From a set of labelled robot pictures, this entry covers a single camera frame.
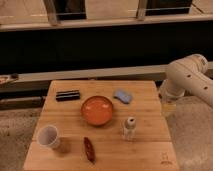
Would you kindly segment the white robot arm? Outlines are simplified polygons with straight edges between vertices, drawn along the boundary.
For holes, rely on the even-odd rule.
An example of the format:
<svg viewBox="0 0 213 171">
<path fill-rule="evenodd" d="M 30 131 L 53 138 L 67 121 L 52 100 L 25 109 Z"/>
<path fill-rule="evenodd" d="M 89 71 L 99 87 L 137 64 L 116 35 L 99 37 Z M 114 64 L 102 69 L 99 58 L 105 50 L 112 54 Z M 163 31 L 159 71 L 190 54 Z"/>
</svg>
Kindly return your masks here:
<svg viewBox="0 0 213 171">
<path fill-rule="evenodd" d="M 208 61 L 201 54 L 189 55 L 166 66 L 166 79 L 158 91 L 164 117 L 173 113 L 176 101 L 186 91 L 213 108 L 213 80 L 205 75 L 207 70 Z"/>
</svg>

